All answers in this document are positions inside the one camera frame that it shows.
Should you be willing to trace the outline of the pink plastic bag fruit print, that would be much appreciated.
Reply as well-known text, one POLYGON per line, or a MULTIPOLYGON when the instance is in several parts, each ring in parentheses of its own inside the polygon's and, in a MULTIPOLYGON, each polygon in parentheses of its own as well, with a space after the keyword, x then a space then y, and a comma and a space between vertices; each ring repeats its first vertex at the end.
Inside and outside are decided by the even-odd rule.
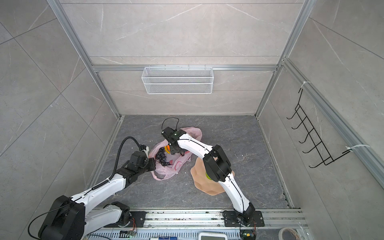
POLYGON ((149 158, 154 158, 156 161, 156 169, 151 173, 157 181, 167 180, 176 175, 186 162, 191 161, 193 155, 189 151, 172 155, 168 145, 168 141, 163 140, 149 153, 149 158))

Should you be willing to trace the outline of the pink scalloped plate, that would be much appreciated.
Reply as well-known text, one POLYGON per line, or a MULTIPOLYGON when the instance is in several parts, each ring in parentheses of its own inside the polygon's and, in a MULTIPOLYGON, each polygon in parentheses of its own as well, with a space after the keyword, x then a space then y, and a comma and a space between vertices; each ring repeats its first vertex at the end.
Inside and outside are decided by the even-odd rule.
POLYGON ((207 179, 204 162, 201 158, 197 158, 195 165, 191 168, 191 175, 195 187, 200 191, 210 196, 216 196, 225 192, 225 189, 220 185, 220 182, 207 179))

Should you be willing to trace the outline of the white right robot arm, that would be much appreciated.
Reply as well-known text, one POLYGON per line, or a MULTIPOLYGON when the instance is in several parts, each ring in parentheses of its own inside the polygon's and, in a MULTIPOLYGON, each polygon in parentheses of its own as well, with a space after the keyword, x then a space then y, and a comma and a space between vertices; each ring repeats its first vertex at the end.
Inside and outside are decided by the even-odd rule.
POLYGON ((166 127, 162 136, 168 141, 172 154, 190 152, 203 160, 210 179, 219 183, 232 201, 239 222, 249 226, 256 212, 253 204, 245 197, 232 174, 231 163, 223 148, 219 145, 206 145, 184 130, 166 127))

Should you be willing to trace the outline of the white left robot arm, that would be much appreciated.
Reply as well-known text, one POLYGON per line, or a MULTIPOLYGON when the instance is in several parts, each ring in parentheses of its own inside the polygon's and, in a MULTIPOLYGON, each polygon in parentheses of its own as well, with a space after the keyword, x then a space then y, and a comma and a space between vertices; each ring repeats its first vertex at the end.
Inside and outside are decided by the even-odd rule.
POLYGON ((94 211, 104 200, 127 188, 138 177, 156 169, 156 160, 147 152, 134 152, 131 159, 111 179, 71 197, 60 196, 52 204, 38 232, 42 240, 81 240, 98 229, 130 221, 129 207, 114 202, 94 211))

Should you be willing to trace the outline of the dark fake grapes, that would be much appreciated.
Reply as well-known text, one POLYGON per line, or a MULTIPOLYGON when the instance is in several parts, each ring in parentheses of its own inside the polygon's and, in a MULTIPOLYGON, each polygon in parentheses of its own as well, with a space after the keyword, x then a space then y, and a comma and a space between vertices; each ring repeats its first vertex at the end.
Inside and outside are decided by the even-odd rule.
POLYGON ((162 166, 170 166, 171 165, 171 163, 167 160, 167 151, 166 151, 165 147, 162 147, 158 150, 158 152, 156 153, 155 159, 162 166))

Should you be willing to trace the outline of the white device at bottom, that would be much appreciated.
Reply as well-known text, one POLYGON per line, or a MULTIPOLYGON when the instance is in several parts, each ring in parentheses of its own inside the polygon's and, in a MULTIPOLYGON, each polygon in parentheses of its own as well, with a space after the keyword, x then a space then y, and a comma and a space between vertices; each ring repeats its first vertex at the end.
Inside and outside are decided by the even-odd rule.
POLYGON ((228 240, 228 237, 224 233, 201 232, 198 240, 228 240))

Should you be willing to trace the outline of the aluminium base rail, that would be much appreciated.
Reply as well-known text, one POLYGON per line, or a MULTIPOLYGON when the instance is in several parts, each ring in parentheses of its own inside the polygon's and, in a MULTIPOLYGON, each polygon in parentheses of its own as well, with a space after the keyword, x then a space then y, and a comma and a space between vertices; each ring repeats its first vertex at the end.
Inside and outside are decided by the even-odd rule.
POLYGON ((143 230, 259 230, 308 229, 300 209, 261 209, 248 227, 224 217, 224 210, 133 210, 135 229, 143 230))

